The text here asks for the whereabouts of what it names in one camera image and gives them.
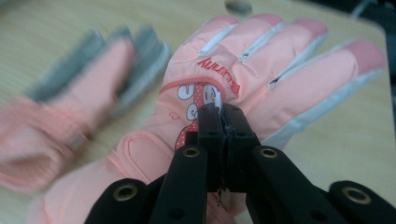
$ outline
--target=pink ski glove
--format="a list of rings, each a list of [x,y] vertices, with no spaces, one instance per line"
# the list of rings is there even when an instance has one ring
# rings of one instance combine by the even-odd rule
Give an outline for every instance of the pink ski glove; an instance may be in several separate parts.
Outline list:
[[[107,43],[89,35],[0,111],[0,185],[30,192],[50,184],[87,135],[128,111],[163,74],[170,53],[151,27],[134,40],[123,27]]]
[[[134,60],[120,36],[48,102],[14,99],[1,111],[0,184],[29,192],[48,185],[98,128]]]
[[[32,204],[28,223],[83,223],[114,181],[149,183],[166,173],[185,133],[197,131],[197,108],[236,105],[263,144],[283,147],[293,133],[336,106],[385,64],[371,43],[356,41],[304,63],[327,28],[302,19],[283,25],[276,15],[245,21],[218,17],[177,50],[153,116],[126,134],[102,160],[60,179]],[[207,223],[234,223],[245,208],[243,194],[208,194]]]

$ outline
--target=light wood surface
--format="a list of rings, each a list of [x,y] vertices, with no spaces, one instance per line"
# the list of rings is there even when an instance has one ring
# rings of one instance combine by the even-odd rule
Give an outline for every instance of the light wood surface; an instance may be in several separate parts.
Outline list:
[[[365,38],[386,52],[383,31],[368,21],[352,21],[329,9],[287,0],[251,1],[253,13],[275,13],[285,21],[311,17],[330,30],[323,52],[351,38]],[[227,14],[224,1],[13,0],[0,6],[0,106],[25,91],[84,34],[107,36],[128,25],[134,32],[151,24],[173,50],[208,19]],[[313,184],[328,189],[337,180],[353,180],[396,205],[396,147],[389,93],[389,72],[345,100],[324,118],[296,134],[285,151]],[[152,113],[161,81],[126,116],[96,133],[70,169],[103,157],[127,132]],[[30,201],[0,188],[0,223],[23,223]],[[238,218],[249,223],[248,214]]]

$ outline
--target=white stripe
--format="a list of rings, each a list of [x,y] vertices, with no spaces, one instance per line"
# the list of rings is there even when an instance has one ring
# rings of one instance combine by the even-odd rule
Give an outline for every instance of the white stripe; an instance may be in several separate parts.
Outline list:
[[[272,27],[267,33],[262,35],[259,39],[257,39],[254,44],[252,44],[248,49],[246,49],[242,55],[239,57],[239,61],[245,62],[247,61],[251,55],[253,55],[259,48],[261,48],[268,40],[276,34],[285,24],[283,22],[277,24]]]
[[[371,0],[363,0],[361,1],[350,13],[350,19],[356,20],[361,13],[370,5]]]
[[[375,69],[364,76],[355,78],[348,85],[338,91],[335,91],[328,98],[288,121],[285,126],[263,140],[262,145],[278,148],[285,146],[295,133],[302,131],[306,126],[321,118],[331,109],[335,108],[359,87],[378,76],[381,71],[382,69]]]
[[[318,36],[303,52],[301,52],[294,60],[280,73],[280,75],[268,84],[268,89],[272,90],[277,84],[293,74],[301,65],[305,65],[306,59],[311,57],[315,50],[320,47],[327,35]]]
[[[229,25],[224,28],[222,31],[218,32],[212,39],[207,42],[207,44],[198,51],[198,56],[205,56],[215,45],[219,43],[219,41],[224,38],[237,24]]]

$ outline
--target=pink glove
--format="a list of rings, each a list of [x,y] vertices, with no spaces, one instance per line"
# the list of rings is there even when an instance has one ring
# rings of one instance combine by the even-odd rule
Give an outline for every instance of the pink glove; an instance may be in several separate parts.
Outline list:
[[[357,41],[299,65],[326,32],[319,21],[283,25],[276,15],[210,20],[171,59],[154,115],[142,130],[126,134],[106,158],[59,180],[32,205],[28,223],[82,223],[114,181],[149,183],[165,174],[185,132],[197,131],[197,108],[207,103],[242,108],[264,144],[283,147],[385,63],[375,46]],[[208,194],[206,221],[234,223],[244,209],[243,194],[223,194],[221,206]]]
[[[169,58],[170,49],[151,27],[134,40],[127,28],[107,43],[89,35],[26,96],[0,111],[0,185],[22,192],[49,185],[87,135],[125,113],[163,74]]]
[[[104,121],[131,67],[134,45],[114,40],[62,94],[18,97],[1,111],[0,184],[29,192],[48,185]]]

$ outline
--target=black clamp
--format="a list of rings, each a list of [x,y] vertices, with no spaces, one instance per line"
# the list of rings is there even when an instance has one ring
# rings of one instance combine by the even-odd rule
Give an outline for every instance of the black clamp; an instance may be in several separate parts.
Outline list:
[[[279,149],[261,146],[242,110],[199,108],[199,132],[188,133],[168,173],[149,185],[110,185],[85,223],[205,223],[206,194],[247,194],[254,223],[396,223],[396,209],[363,185],[340,181],[329,192],[312,185]]]

